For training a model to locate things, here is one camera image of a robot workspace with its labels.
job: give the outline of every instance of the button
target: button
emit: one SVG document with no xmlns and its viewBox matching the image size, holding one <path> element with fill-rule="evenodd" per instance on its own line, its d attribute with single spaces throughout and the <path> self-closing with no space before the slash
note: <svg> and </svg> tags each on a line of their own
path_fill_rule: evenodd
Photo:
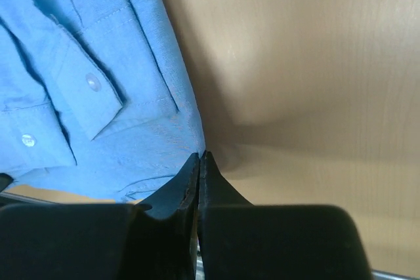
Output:
<svg viewBox="0 0 420 280">
<path fill-rule="evenodd" d="M 94 90 L 95 92 L 98 92 L 100 90 L 101 88 L 100 82 L 98 78 L 96 78 L 96 76 L 93 75 L 92 73 L 88 73 L 86 75 L 86 81 L 89 84 L 90 88 Z"/>
<path fill-rule="evenodd" d="M 27 147 L 33 147 L 35 145 L 35 143 L 37 142 L 37 140 L 35 139 L 34 136 L 32 136 L 30 134 L 24 134 L 22 136 L 22 142 Z"/>
</svg>

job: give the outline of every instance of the shirt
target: shirt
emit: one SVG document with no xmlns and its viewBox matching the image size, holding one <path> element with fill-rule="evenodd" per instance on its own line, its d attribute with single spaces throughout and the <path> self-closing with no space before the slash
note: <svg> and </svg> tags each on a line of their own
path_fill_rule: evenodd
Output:
<svg viewBox="0 0 420 280">
<path fill-rule="evenodd" d="M 125 202 L 203 153 L 162 0 L 1 0 L 0 43 L 0 172 L 13 185 Z"/>
</svg>

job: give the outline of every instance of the black object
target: black object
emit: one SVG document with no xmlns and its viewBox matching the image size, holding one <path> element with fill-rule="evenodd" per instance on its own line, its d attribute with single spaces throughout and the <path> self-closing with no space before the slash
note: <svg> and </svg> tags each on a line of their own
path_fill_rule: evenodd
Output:
<svg viewBox="0 0 420 280">
<path fill-rule="evenodd" d="M 253 206 L 210 152 L 137 205 L 0 210 L 0 279 L 372 279 L 350 216 L 331 206 Z"/>
</svg>

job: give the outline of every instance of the blue fabric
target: blue fabric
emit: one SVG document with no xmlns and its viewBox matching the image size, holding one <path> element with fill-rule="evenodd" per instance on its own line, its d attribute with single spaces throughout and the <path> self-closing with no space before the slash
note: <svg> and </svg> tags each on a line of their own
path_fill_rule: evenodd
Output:
<svg viewBox="0 0 420 280">
<path fill-rule="evenodd" d="M 0 43 L 0 172 L 14 185 L 130 201 L 203 153 L 162 0 L 1 0 Z"/>
</svg>

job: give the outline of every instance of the blue shirt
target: blue shirt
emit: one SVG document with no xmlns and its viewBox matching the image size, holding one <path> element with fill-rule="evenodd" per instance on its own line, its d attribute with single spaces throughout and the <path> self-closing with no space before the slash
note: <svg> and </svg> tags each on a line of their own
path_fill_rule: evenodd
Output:
<svg viewBox="0 0 420 280">
<path fill-rule="evenodd" d="M 0 1 L 0 172 L 145 198 L 205 147 L 162 0 Z"/>
</svg>

